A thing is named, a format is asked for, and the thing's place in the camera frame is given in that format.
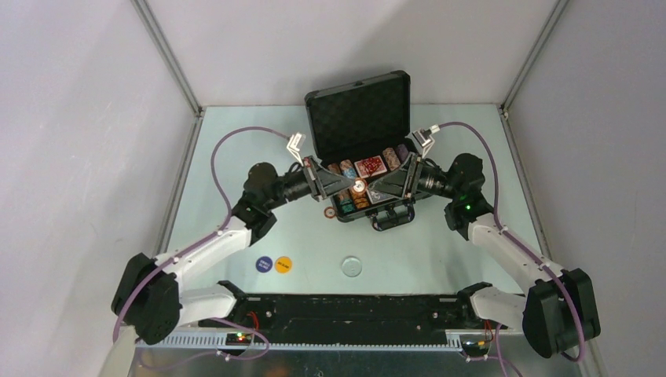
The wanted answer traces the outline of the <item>orange poker chip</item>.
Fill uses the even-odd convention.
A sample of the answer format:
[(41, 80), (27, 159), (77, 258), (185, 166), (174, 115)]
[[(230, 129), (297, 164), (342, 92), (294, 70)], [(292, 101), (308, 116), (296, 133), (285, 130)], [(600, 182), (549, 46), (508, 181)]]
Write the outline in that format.
[(352, 190), (353, 190), (355, 193), (359, 194), (359, 195), (364, 194), (364, 193), (366, 192), (366, 190), (367, 190), (367, 183), (366, 183), (366, 181), (365, 181), (364, 179), (362, 179), (362, 178), (356, 178), (356, 179), (354, 180), (354, 184), (353, 184)]
[(333, 207), (326, 207), (324, 209), (324, 216), (326, 218), (335, 218), (336, 217), (336, 211)]

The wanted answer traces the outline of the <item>black poker case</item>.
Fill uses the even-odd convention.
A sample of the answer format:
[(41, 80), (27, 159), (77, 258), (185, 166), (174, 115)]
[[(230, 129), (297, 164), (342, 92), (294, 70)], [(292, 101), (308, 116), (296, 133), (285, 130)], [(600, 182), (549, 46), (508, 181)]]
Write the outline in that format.
[[(322, 166), (328, 170), (329, 164), (339, 165), (348, 159), (354, 167), (356, 161), (372, 156), (381, 156), (384, 160), (382, 151), (395, 150), (400, 144), (406, 144), (410, 153), (416, 152), (415, 143), (408, 139), (410, 89), (410, 75), (398, 70), (307, 93), (304, 102), (310, 132)], [(388, 169), (385, 174), (362, 179), (370, 184), (390, 172)], [(368, 218), (371, 227), (381, 232), (413, 221), (415, 201), (426, 197), (425, 193), (417, 193), (411, 199), (370, 204), (350, 214), (342, 213), (337, 194), (333, 195), (331, 203), (340, 222)]]

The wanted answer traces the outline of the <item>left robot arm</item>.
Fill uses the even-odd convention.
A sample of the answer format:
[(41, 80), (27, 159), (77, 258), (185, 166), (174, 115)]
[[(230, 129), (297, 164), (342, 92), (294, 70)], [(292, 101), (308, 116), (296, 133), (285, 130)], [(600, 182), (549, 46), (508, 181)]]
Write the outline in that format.
[(274, 209), (305, 196), (326, 199), (357, 185), (367, 187), (361, 179), (327, 170), (311, 157), (283, 175), (270, 163), (255, 164), (220, 228), (181, 251), (154, 258), (139, 253), (127, 262), (111, 304), (117, 316), (112, 338), (118, 339), (121, 324), (133, 327), (149, 345), (177, 327), (212, 317), (230, 327), (244, 324), (248, 306), (231, 285), (200, 287), (200, 276), (263, 238), (276, 224)]

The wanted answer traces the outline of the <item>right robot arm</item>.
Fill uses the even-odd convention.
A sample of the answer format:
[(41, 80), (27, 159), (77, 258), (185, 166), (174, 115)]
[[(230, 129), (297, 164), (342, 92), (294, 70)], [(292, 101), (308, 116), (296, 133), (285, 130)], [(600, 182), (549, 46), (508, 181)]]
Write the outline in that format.
[(455, 157), (448, 170), (433, 167), (411, 154), (397, 169), (371, 181), (369, 188), (405, 199), (426, 193), (449, 199), (447, 226), (482, 248), (521, 289), (501, 291), (490, 283), (461, 290), (466, 301), (456, 316), (466, 328), (486, 320), (522, 331), (541, 357), (565, 355), (598, 337), (601, 325), (591, 278), (582, 269), (567, 270), (537, 253), (503, 224), (482, 193), (482, 159), (470, 153)]

